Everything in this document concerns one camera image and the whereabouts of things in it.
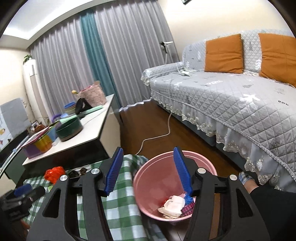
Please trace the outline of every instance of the pink bucket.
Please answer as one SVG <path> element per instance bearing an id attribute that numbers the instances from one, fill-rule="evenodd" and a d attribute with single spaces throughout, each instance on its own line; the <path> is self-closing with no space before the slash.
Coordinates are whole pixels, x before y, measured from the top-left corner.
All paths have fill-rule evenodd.
<path id="1" fill-rule="evenodd" d="M 199 167 L 217 175 L 214 165 L 204 156 L 192 151 L 183 151 L 183 154 L 195 160 Z M 182 218 L 166 219 L 157 210 L 170 196 L 184 192 L 172 151 L 160 154 L 145 163 L 137 172 L 133 187 L 137 205 L 148 217 L 164 222 L 178 222 L 191 217 L 188 215 Z"/>

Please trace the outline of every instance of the orange pillow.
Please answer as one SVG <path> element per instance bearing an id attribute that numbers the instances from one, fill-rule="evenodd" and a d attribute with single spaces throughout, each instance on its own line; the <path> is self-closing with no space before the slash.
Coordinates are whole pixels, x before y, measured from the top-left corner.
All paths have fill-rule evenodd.
<path id="1" fill-rule="evenodd" d="M 206 42 L 205 72 L 241 74 L 244 71 L 241 35 Z"/>
<path id="2" fill-rule="evenodd" d="M 262 49 L 260 76 L 296 87 L 296 39 L 277 34 L 259 34 Z"/>

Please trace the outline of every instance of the green plant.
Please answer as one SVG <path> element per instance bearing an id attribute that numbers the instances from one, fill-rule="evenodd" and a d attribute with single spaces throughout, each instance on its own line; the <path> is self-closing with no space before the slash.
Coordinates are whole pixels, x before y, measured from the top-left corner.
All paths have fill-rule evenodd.
<path id="1" fill-rule="evenodd" d="M 24 62 L 23 62 L 23 64 L 24 64 L 25 62 L 27 62 L 30 58 L 32 58 L 32 55 L 31 55 L 31 54 L 27 54 L 27 55 L 24 57 Z"/>

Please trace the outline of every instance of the green bowl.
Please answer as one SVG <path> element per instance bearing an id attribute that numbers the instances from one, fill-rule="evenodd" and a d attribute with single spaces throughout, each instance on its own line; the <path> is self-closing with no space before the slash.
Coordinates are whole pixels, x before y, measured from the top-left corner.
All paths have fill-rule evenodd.
<path id="1" fill-rule="evenodd" d="M 56 133 L 61 141 L 69 140 L 82 131 L 83 126 L 77 117 L 67 120 L 56 129 Z"/>

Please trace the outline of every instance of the metal bolt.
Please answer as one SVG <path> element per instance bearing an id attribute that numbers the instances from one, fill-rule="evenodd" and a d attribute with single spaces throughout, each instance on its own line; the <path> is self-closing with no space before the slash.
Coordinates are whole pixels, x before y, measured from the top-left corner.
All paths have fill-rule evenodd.
<path id="1" fill-rule="evenodd" d="M 200 174 L 205 174 L 205 172 L 206 172 L 206 170 L 204 169 L 204 168 L 199 168 L 199 169 L 197 169 L 197 171 L 198 171 L 198 173 L 200 173 Z"/>
<path id="2" fill-rule="evenodd" d="M 236 181 L 237 180 L 237 176 L 236 175 L 231 174 L 229 177 L 233 181 Z"/>
<path id="3" fill-rule="evenodd" d="M 91 170 L 92 174 L 98 174 L 99 172 L 100 172 L 99 168 L 94 168 L 94 169 Z"/>
<path id="4" fill-rule="evenodd" d="M 59 178 L 61 181 L 65 181 L 68 179 L 68 176 L 67 175 L 62 175 L 60 178 Z"/>

